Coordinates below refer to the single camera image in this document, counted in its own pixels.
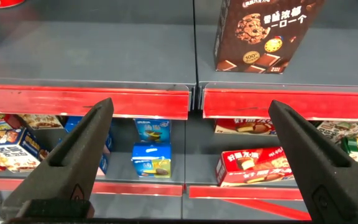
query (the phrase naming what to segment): oreo box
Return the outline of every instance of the oreo box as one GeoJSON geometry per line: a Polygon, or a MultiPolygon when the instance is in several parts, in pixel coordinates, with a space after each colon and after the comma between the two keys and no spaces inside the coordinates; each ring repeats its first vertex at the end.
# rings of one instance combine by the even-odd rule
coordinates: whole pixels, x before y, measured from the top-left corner
{"type": "Polygon", "coordinates": [[[142,142],[170,143],[171,123],[167,119],[134,119],[142,142]]]}
{"type": "Polygon", "coordinates": [[[48,151],[27,129],[0,131],[0,166],[12,172],[33,171],[48,151]]]}
{"type": "MultiPolygon", "coordinates": [[[[73,130],[75,128],[75,126],[81,121],[81,119],[82,119],[81,116],[68,117],[66,125],[65,125],[66,132],[69,133],[71,130],[73,130]]],[[[106,144],[104,145],[102,157],[100,158],[99,169],[98,169],[98,172],[96,173],[96,175],[106,175],[107,168],[109,165],[109,157],[110,157],[110,153],[112,152],[112,150],[113,150],[112,134],[109,131],[107,138],[106,138],[106,144]]]]}
{"type": "MultiPolygon", "coordinates": [[[[69,133],[72,129],[75,128],[75,126],[81,121],[82,117],[81,116],[69,116],[65,125],[65,129],[66,132],[69,133]]],[[[113,147],[112,147],[112,134],[108,133],[107,138],[106,138],[106,145],[104,147],[103,152],[108,153],[108,152],[112,152],[113,147]]]]}
{"type": "Polygon", "coordinates": [[[139,177],[171,177],[171,145],[135,143],[132,162],[139,177]]]}

